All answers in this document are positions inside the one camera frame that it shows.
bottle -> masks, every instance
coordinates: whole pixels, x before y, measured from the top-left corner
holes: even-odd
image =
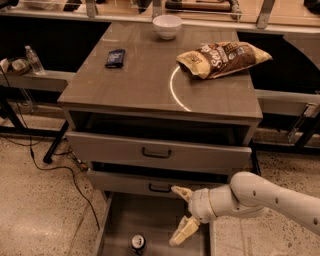
[[[35,50],[33,50],[29,45],[25,46],[26,49],[26,56],[29,60],[29,63],[33,69],[33,72],[36,75],[42,75],[45,73],[44,68],[41,64],[41,61],[39,60],[39,57]]]

bowl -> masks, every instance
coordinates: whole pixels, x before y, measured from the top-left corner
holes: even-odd
[[[174,15],[159,15],[152,21],[154,30],[165,40],[174,38],[181,29],[182,20]]]
[[[30,69],[29,61],[24,57],[8,59],[8,64],[8,70],[5,72],[7,76],[20,76]]]

terrazzo floor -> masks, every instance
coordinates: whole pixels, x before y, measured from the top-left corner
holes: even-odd
[[[60,114],[48,118],[49,112],[40,108],[32,116],[25,114],[26,123],[30,127],[45,124],[59,128],[63,123]],[[10,124],[0,119],[0,125]],[[275,139],[268,130],[258,132],[256,139],[263,140],[265,136]],[[39,140],[33,137],[32,142]],[[43,163],[51,142],[42,139],[32,146],[35,162],[44,169],[72,168],[79,189],[92,202],[101,224],[106,208],[102,194],[92,188],[72,154],[60,155],[70,150],[68,141],[60,143],[52,164]],[[71,171],[39,170],[31,158],[29,144],[28,137],[0,136],[0,255],[92,255],[98,228],[90,205],[75,187]],[[319,156],[272,152],[257,152],[257,156],[263,177],[320,198]],[[318,236],[273,210],[259,218],[219,218],[215,232],[216,256],[317,256],[320,252]]]

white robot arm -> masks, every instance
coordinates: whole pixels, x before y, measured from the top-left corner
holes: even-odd
[[[192,214],[181,220],[170,245],[181,244],[198,229],[220,216],[258,217],[268,208],[278,211],[320,235],[320,199],[277,186],[249,172],[235,174],[230,184],[191,191],[173,186],[172,191],[187,203]]]

chip bag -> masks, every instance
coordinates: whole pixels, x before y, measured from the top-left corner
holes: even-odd
[[[207,44],[177,57],[192,75],[202,79],[225,76],[270,59],[269,53],[246,42]]]

